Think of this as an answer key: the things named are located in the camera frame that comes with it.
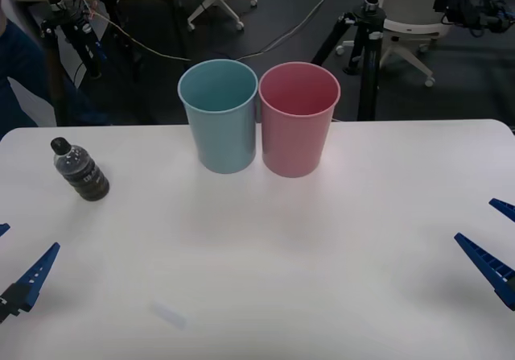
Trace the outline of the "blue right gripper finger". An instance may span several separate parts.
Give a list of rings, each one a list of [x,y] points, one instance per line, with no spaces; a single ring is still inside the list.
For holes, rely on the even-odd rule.
[[[461,233],[454,237],[507,308],[514,310],[514,269],[489,254]]]
[[[499,211],[500,213],[504,214],[508,219],[511,221],[515,221],[515,207],[514,205],[511,205],[510,203],[507,203],[505,201],[501,201],[496,198],[492,198],[489,201],[489,204]]]

